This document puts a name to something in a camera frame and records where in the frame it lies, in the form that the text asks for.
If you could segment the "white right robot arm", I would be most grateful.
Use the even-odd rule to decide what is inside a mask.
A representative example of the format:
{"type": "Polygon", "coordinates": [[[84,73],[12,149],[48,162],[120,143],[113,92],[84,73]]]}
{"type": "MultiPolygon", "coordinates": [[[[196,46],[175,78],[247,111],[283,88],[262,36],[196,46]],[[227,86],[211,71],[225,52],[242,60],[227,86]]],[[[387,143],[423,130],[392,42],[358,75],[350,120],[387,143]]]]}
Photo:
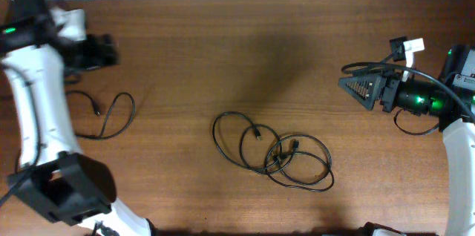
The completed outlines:
{"type": "Polygon", "coordinates": [[[454,45],[434,78],[410,65],[355,62],[338,85],[367,110],[408,111],[436,117],[448,159],[447,235],[474,234],[474,47],[454,45]]]}

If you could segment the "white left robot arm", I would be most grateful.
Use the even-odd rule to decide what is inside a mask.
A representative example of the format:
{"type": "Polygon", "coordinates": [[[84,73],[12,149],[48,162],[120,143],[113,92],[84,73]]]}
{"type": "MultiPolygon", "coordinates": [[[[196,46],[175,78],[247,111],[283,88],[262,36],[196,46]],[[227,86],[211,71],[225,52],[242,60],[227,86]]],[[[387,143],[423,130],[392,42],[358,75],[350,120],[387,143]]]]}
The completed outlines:
{"type": "Polygon", "coordinates": [[[153,235],[146,218],[117,196],[106,164],[83,154],[73,130],[65,80],[118,62],[108,34],[87,32],[85,12],[51,0],[10,0],[1,28],[1,69],[13,92],[22,137],[8,195],[51,223],[93,235],[153,235]]]}

